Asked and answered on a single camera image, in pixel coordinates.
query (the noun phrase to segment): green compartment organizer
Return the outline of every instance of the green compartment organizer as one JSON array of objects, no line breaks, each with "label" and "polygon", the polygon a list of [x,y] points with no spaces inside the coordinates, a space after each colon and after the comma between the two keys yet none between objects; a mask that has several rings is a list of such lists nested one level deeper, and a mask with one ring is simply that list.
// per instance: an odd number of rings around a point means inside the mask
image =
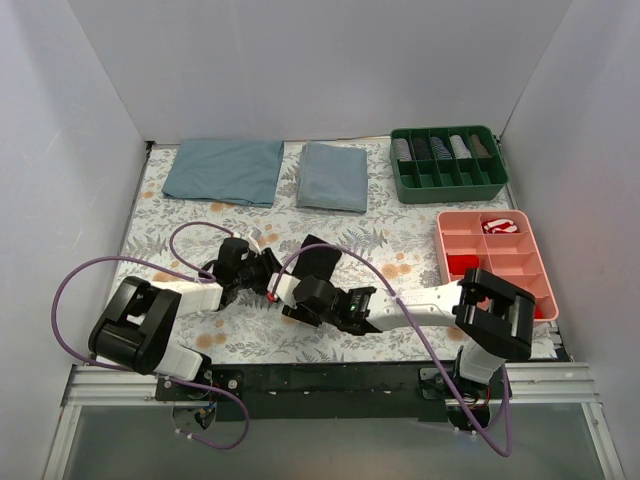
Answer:
[{"label": "green compartment organizer", "polygon": [[[489,152],[479,157],[473,149],[471,135],[476,134]],[[450,137],[460,135],[472,158],[455,158]],[[436,160],[432,137],[442,140],[451,160]],[[493,134],[482,125],[398,129],[391,139],[404,138],[409,144],[412,161],[402,162],[391,143],[390,157],[398,199],[402,203],[443,203],[491,200],[509,181],[509,175]],[[416,158],[413,139],[426,140],[429,158]]]}]

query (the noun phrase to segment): red object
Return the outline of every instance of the red object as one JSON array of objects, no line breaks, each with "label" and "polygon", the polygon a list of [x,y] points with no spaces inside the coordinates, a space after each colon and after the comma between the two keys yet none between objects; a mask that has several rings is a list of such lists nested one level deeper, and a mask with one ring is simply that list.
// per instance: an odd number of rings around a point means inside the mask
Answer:
[{"label": "red object", "polygon": [[447,255],[451,275],[464,275],[468,268],[479,268],[480,259],[475,255]]}]

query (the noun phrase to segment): white wall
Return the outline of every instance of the white wall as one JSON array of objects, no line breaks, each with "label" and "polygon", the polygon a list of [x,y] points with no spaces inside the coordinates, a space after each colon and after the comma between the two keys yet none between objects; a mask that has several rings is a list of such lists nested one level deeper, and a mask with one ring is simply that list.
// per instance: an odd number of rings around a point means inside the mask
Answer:
[{"label": "white wall", "polygon": [[502,132],[570,0],[70,0],[143,138]]},{"label": "white wall", "polygon": [[[71,365],[49,327],[81,261],[117,252],[144,143],[64,0],[0,0],[0,478],[44,471]],[[86,352],[112,268],[63,299]]]},{"label": "white wall", "polygon": [[640,478],[640,4],[574,0],[503,137],[627,478]]}]

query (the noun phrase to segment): blue folded towel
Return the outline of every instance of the blue folded towel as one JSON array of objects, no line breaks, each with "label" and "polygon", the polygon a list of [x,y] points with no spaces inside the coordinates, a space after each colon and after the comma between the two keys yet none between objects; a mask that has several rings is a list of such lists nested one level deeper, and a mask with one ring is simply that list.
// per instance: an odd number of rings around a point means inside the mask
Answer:
[{"label": "blue folded towel", "polygon": [[283,141],[187,140],[164,182],[165,195],[271,207]]},{"label": "blue folded towel", "polygon": [[307,142],[300,155],[298,207],[367,211],[367,152]]}]

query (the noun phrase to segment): pink tray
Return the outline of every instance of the pink tray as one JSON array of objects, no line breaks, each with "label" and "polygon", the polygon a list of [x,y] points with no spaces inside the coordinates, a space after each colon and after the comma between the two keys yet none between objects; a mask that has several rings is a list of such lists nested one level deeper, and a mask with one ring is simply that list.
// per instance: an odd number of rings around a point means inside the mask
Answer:
[{"label": "pink tray", "polygon": [[[483,234],[482,222],[513,220],[520,233]],[[519,210],[442,212],[435,232],[436,252],[443,283],[459,280],[449,272],[447,255],[476,255],[480,267],[531,292],[542,313],[536,322],[558,318],[558,305],[527,216]]]}]

